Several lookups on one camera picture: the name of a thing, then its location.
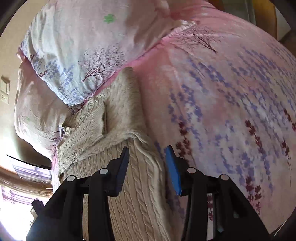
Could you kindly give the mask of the beige cable-knit sweater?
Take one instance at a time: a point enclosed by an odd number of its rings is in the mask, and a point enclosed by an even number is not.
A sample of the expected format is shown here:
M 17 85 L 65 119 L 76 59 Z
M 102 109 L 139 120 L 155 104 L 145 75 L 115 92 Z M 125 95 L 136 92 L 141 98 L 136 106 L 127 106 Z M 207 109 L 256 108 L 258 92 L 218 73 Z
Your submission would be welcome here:
M 165 165 L 149 137 L 133 69 L 121 70 L 63 127 L 65 137 L 57 148 L 61 180 L 69 175 L 90 176 L 129 148 L 123 189 L 108 200 L 115 239 L 175 240 L 165 198 Z

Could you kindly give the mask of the pink floral pillow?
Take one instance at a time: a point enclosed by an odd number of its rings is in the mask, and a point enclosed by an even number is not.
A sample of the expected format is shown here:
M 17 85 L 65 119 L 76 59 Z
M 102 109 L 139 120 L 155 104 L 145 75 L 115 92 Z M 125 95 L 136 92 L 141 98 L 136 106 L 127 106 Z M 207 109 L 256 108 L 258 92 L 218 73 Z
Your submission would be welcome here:
M 63 138 L 62 124 L 74 114 L 40 79 L 21 50 L 15 99 L 15 130 L 37 152 L 50 158 Z

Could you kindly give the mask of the floral pillow with green clover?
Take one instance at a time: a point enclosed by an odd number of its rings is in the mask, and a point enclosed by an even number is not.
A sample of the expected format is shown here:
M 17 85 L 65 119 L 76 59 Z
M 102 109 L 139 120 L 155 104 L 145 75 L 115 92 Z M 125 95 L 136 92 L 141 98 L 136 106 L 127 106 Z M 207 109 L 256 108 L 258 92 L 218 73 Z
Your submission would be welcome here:
M 166 1 L 48 1 L 20 45 L 67 105 L 81 104 L 165 36 L 196 25 Z

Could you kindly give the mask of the wooden headboard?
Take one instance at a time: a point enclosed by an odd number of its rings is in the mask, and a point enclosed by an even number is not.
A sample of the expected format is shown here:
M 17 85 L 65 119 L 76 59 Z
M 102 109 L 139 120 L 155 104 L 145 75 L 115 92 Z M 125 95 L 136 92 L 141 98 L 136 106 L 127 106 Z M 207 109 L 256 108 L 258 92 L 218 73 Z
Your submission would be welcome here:
M 221 11 L 256 25 L 278 41 L 292 32 L 285 17 L 270 1 L 221 0 L 209 3 Z

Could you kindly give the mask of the white wall switch plate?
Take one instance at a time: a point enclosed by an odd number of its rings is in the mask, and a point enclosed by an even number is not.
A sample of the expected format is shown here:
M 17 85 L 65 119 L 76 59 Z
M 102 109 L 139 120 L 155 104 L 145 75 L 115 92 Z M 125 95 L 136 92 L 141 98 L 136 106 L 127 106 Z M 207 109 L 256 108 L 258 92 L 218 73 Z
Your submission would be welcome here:
M 10 102 L 10 80 L 4 76 L 1 76 L 1 101 L 9 104 Z

